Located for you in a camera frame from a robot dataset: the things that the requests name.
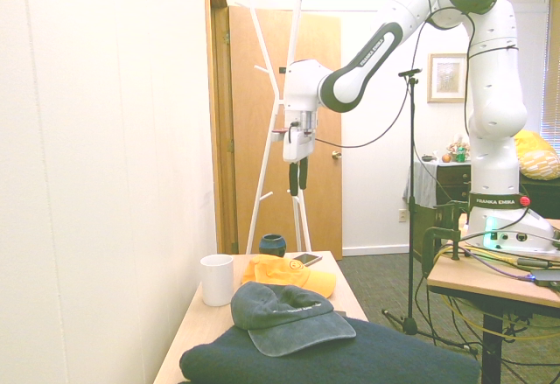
microphone stand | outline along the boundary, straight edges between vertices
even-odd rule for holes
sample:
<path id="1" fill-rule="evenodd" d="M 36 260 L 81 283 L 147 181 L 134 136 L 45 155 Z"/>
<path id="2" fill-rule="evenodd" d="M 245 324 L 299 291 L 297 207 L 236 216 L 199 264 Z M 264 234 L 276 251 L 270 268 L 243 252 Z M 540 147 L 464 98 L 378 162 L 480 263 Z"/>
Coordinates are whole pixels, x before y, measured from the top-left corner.
<path id="1" fill-rule="evenodd" d="M 426 333 L 418 330 L 417 322 L 412 317 L 413 308 L 413 291 L 414 291 L 414 248 L 413 248 L 413 238 L 414 238 L 414 217 L 416 211 L 416 200 L 414 198 L 414 86 L 418 83 L 418 80 L 414 77 L 417 73 L 422 72 L 422 69 L 412 69 L 407 72 L 399 73 L 399 76 L 405 78 L 407 85 L 410 85 L 410 179 L 409 179 L 409 312 L 407 317 L 397 318 L 392 315 L 389 311 L 381 309 L 381 313 L 388 319 L 391 319 L 398 323 L 402 327 L 402 331 L 405 334 L 415 335 L 420 334 L 427 338 L 438 340 L 449 346 L 460 347 L 461 349 L 466 349 L 469 352 L 475 350 L 471 347 L 466 347 L 463 344 L 452 342 L 447 339 L 440 338 L 436 336 L 435 333 Z"/>

gray baseball cap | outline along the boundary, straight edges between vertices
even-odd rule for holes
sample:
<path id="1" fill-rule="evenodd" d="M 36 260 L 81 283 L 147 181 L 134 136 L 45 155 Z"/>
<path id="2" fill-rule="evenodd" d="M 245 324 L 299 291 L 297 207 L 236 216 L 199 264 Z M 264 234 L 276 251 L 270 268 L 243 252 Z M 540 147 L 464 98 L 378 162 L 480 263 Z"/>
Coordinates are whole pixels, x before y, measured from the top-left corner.
<path id="1" fill-rule="evenodd" d="M 356 336 L 328 299 L 294 285 L 247 282 L 235 292 L 231 314 L 259 352 L 272 357 Z"/>

baseboard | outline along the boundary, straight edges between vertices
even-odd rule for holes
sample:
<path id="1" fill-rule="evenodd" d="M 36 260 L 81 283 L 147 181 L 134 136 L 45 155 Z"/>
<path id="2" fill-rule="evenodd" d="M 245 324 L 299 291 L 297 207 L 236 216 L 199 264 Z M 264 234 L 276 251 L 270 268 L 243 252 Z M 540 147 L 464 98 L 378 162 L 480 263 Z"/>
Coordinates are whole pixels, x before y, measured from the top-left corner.
<path id="1" fill-rule="evenodd" d="M 408 252 L 409 252 L 408 244 L 342 248 L 343 257 L 348 257 L 352 255 L 398 255 L 401 253 L 408 253 Z"/>

picture frame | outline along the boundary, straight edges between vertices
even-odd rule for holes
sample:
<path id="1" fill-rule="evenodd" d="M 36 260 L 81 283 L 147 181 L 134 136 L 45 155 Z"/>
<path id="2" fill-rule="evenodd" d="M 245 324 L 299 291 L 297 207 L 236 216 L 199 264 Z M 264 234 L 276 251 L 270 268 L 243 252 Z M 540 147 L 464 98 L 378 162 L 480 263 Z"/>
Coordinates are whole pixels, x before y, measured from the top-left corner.
<path id="1" fill-rule="evenodd" d="M 466 54 L 432 53 L 428 58 L 428 102 L 464 102 Z"/>

white mug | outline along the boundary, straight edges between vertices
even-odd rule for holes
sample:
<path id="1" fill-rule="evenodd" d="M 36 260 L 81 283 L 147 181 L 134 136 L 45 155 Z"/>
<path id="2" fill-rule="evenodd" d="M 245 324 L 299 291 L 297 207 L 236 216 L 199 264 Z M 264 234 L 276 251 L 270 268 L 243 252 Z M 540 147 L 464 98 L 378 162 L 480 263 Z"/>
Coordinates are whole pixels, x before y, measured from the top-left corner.
<path id="1" fill-rule="evenodd" d="M 234 258 L 207 255 L 200 260 L 202 300 L 211 307 L 229 304 L 234 295 Z"/>

